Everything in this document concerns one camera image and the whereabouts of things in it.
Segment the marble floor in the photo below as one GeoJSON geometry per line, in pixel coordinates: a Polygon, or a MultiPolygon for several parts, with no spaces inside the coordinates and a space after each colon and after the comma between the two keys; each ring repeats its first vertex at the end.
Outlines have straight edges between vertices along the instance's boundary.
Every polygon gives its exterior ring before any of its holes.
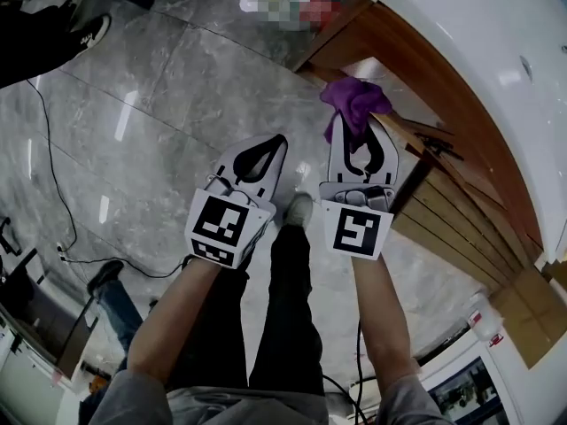
{"type": "MultiPolygon", "coordinates": [[[[34,0],[37,9],[53,0],[34,0]]],[[[50,118],[59,185],[77,224],[73,259],[119,256],[152,274],[166,273],[187,253],[183,230],[192,194],[231,143],[281,133],[288,156],[276,192],[318,197],[329,146],[322,132],[332,109],[320,90],[283,66],[309,43],[309,33],[280,32],[246,18],[238,0],[157,0],[146,12],[121,0],[86,0],[82,17],[113,16],[107,37],[58,70],[34,78],[50,118]]],[[[27,247],[37,247],[53,294],[76,309],[99,263],[67,264],[57,243],[73,232],[50,175],[46,121],[25,82],[0,90],[0,214],[9,215],[27,247]]],[[[397,187],[416,160],[400,148],[397,187]]],[[[312,243],[310,305],[323,340],[323,371],[347,385],[357,378],[357,304],[349,259],[321,241],[322,212],[312,243]]],[[[270,227],[254,253],[242,301],[251,370],[268,304],[270,227]]],[[[465,274],[408,239],[390,233],[384,256],[408,317],[415,353],[454,328],[477,289],[465,274]]],[[[120,278],[143,317],[174,276],[149,279],[125,268],[120,278]]],[[[122,351],[104,313],[85,359],[112,372],[122,351]]],[[[363,355],[363,371],[371,373],[363,355]]]]}

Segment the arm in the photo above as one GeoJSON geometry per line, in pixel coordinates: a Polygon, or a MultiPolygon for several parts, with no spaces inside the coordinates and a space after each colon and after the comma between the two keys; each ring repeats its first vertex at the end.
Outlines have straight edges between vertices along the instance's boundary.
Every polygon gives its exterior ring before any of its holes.
{"type": "Polygon", "coordinates": [[[361,329],[382,395],[406,375],[413,375],[408,324],[384,258],[353,258],[361,329]]]}
{"type": "Polygon", "coordinates": [[[136,332],[128,352],[128,370],[165,385],[214,279],[221,271],[203,259],[182,270],[136,332]]]}

